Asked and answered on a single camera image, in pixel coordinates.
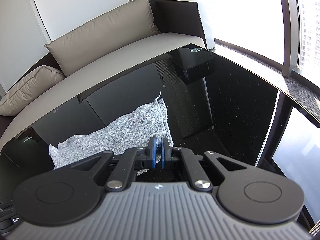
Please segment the grey fluffy towel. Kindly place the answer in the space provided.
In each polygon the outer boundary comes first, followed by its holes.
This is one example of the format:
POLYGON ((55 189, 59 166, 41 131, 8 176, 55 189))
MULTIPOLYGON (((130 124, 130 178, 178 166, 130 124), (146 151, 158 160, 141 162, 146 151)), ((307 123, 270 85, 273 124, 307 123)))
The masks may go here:
POLYGON ((161 96, 144 104, 129 114, 122 115, 106 127, 89 135, 74 135, 58 146, 49 146, 49 155, 55 168, 61 168, 85 159, 104 150, 115 155, 123 154, 132 147, 146 147, 151 137, 156 138, 156 146, 161 146, 162 138, 174 146, 168 125, 168 110, 161 96))

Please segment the dark sofa with beige seat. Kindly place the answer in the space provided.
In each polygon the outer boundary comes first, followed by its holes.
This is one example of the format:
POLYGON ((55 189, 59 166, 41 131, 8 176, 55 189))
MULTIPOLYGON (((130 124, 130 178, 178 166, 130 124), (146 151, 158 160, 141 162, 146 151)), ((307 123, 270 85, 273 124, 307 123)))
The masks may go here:
POLYGON ((138 65, 159 60, 164 54, 191 43, 206 48, 197 2, 152 0, 151 9, 160 34, 136 41, 97 59, 48 89, 16 117, 2 117, 1 146, 44 115, 101 82, 110 83, 138 65))

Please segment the small beige side cushion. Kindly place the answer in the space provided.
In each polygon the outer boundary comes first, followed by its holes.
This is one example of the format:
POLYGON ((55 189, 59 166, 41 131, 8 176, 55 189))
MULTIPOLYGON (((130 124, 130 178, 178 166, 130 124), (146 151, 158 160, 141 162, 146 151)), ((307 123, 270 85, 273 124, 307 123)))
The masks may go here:
POLYGON ((42 65, 13 85, 1 99, 1 115, 15 116, 44 92, 65 78, 63 72, 42 65))

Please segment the large beige back cushion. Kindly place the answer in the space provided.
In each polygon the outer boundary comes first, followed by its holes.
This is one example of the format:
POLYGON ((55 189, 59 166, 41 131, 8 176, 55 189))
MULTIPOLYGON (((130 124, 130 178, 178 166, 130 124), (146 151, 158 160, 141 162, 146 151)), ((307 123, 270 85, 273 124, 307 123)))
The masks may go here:
POLYGON ((157 35, 149 0, 134 0, 45 44, 65 76, 133 42, 157 35))

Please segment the white whiteboard panel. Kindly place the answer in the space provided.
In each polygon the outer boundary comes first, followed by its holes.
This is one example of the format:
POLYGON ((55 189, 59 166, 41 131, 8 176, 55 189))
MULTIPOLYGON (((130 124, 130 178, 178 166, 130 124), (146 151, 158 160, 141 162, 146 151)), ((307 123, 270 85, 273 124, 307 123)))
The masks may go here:
POLYGON ((1 0, 1 86, 48 53, 45 44, 128 0, 1 0))

